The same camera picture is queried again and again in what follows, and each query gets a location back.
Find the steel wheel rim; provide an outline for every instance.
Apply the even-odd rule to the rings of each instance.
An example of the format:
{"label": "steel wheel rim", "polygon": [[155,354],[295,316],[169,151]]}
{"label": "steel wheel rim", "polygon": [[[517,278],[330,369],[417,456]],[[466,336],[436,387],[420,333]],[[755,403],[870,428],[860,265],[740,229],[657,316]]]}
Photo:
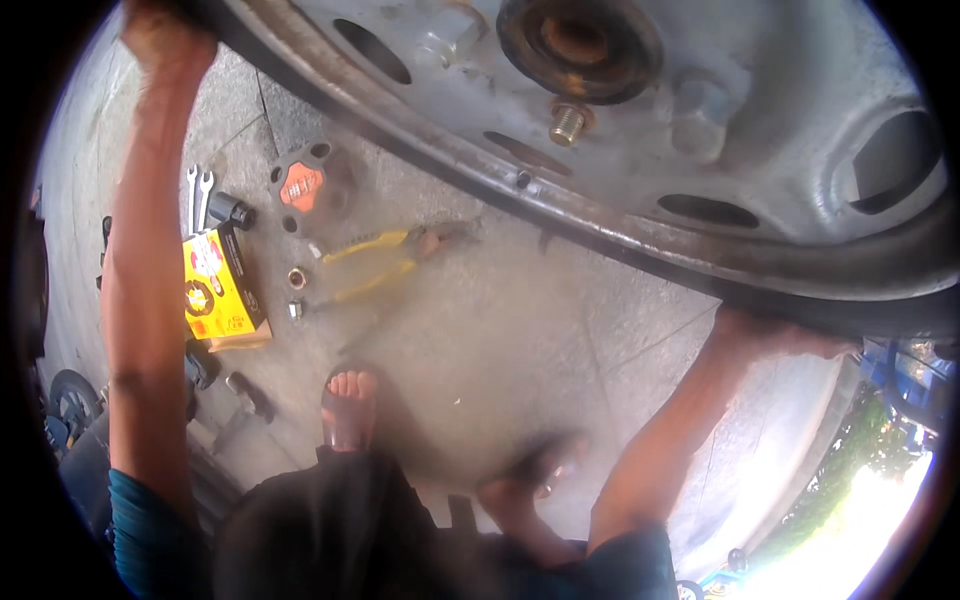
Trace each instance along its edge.
{"label": "steel wheel rim", "polygon": [[[273,53],[352,113],[415,151],[566,226],[700,274],[817,299],[914,298],[947,289],[958,280],[957,244],[951,234],[956,210],[946,194],[903,226],[831,247],[745,243],[632,217],[569,189],[569,182],[549,169],[508,160],[422,117],[392,93],[386,78],[369,72],[361,55],[335,33],[322,32],[285,0],[227,0],[227,4]],[[519,180],[526,184],[518,185]],[[938,244],[936,252],[930,250],[931,240]],[[922,261],[904,260],[905,256]]]}

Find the yellow box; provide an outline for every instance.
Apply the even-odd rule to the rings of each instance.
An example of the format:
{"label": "yellow box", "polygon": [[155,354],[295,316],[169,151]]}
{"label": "yellow box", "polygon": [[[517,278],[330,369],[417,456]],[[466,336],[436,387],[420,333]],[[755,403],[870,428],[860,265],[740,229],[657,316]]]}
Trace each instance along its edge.
{"label": "yellow box", "polygon": [[183,242],[183,272],[186,321],[198,340],[252,333],[263,323],[231,225]]}

